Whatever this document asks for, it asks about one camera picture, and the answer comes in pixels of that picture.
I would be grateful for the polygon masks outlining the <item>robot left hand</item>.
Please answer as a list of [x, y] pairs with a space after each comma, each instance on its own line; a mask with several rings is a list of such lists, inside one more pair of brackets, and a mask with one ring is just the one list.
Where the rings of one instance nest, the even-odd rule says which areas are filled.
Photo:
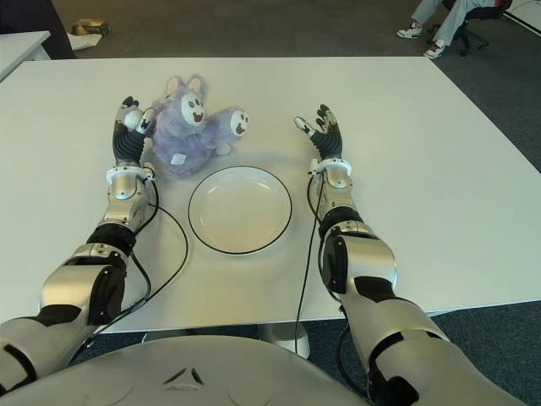
[[140, 165], [145, 139], [150, 137], [155, 122], [155, 108], [140, 110], [139, 101], [132, 96], [122, 101], [117, 110], [112, 133], [112, 151], [117, 165], [123, 163]]

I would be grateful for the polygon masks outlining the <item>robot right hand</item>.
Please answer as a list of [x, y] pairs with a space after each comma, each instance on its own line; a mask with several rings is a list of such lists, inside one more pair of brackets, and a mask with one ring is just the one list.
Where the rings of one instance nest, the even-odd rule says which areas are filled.
[[293, 122], [310, 139], [321, 159], [341, 159], [342, 134], [335, 114], [325, 104], [321, 104], [316, 113], [319, 129], [301, 117], [295, 117]]

